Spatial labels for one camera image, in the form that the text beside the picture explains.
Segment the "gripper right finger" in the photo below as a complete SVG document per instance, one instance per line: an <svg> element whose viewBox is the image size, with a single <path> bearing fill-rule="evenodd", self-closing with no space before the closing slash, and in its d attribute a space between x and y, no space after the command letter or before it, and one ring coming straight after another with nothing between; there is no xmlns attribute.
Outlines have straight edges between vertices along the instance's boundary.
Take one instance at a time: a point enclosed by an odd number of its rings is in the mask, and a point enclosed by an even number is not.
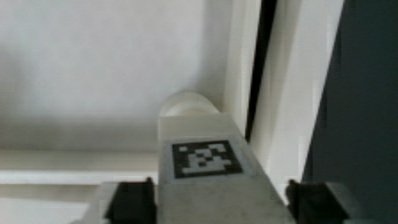
<svg viewBox="0 0 398 224"><path fill-rule="evenodd" d="M296 224L342 224L348 213L323 183L289 180L285 199Z"/></svg>

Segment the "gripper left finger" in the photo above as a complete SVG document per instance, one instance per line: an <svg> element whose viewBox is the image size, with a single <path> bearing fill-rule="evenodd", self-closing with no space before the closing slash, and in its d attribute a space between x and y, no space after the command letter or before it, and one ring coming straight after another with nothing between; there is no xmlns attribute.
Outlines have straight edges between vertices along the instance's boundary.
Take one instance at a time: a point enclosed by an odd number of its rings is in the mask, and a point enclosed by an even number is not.
<svg viewBox="0 0 398 224"><path fill-rule="evenodd" d="M109 224L156 224L154 183L120 182L117 185L104 220Z"/></svg>

